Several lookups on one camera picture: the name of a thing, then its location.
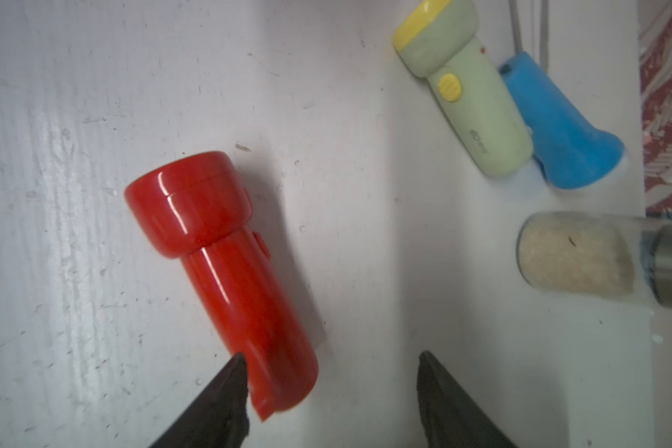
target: rice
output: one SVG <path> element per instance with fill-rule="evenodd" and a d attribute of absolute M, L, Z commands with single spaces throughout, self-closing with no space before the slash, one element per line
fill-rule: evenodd
<path fill-rule="evenodd" d="M 586 214 L 534 215 L 521 230 L 517 259 L 538 288 L 600 296 L 634 289 L 635 266 L 618 227 Z"/>

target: red flashlight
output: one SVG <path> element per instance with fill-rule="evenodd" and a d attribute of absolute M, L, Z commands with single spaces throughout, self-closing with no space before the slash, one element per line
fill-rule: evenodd
<path fill-rule="evenodd" d="M 251 201 L 229 157 L 209 152 L 145 174 L 125 190 L 142 230 L 184 269 L 233 355 L 244 353 L 251 403 L 261 420 L 296 406 L 319 366 L 304 327 L 246 225 Z"/>

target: white wooden surface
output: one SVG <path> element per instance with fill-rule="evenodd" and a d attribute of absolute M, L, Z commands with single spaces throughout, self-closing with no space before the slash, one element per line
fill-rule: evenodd
<path fill-rule="evenodd" d="M 551 76 L 630 151 L 577 197 L 477 171 L 391 48 L 416 3 L 0 1 L 0 447 L 147 446 L 227 361 L 121 196 L 215 149 L 321 364 L 247 446 L 424 446 L 424 348 L 522 447 L 653 446 L 649 316 L 514 263 L 534 211 L 642 212 L 635 2 L 551 1 Z M 502 62 L 508 8 L 477 6 Z"/>

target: yellow button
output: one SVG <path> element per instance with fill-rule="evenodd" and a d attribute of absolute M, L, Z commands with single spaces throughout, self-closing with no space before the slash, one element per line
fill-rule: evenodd
<path fill-rule="evenodd" d="M 447 73 L 441 77 L 438 82 L 438 90 L 445 101 L 455 103 L 463 94 L 463 86 L 461 80 L 453 73 Z"/>

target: red patterned fabric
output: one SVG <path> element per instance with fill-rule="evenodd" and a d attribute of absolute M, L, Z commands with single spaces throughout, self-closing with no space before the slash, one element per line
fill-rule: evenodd
<path fill-rule="evenodd" d="M 664 3 L 641 10 L 640 78 L 647 214 L 672 219 L 672 0 Z"/>

